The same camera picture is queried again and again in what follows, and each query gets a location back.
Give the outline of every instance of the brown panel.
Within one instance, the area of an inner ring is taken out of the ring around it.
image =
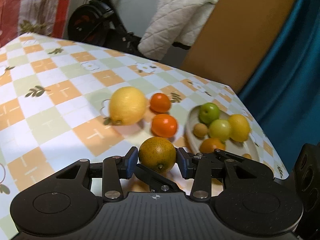
[[[239,92],[286,21],[295,0],[219,0],[181,69]]]

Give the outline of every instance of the patterned curtain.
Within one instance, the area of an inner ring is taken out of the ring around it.
[[[70,0],[0,0],[0,46],[34,32],[61,38]]]

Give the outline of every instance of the plate of fruit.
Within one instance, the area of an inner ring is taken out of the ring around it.
[[[213,103],[194,107],[186,123],[186,136],[194,154],[211,153],[217,148],[259,162],[250,132],[245,116],[229,115]]]

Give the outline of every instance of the green apple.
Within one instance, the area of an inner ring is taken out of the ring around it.
[[[211,138],[219,138],[222,142],[230,137],[231,125],[228,120],[217,119],[209,126],[209,135]]]
[[[220,109],[214,103],[205,103],[200,107],[199,120],[207,125],[218,119]]]

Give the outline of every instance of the brown round fruit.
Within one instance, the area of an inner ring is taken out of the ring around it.
[[[252,160],[251,155],[249,153],[245,153],[244,155],[242,155],[242,157]]]
[[[165,138],[151,137],[141,144],[138,156],[142,165],[157,173],[165,173],[176,162],[176,149]]]
[[[226,145],[222,143],[218,138],[208,138],[202,142],[200,145],[200,152],[202,153],[212,153],[214,149],[225,150]]]
[[[203,138],[208,133],[208,128],[203,123],[197,123],[193,127],[193,134],[199,138]]]

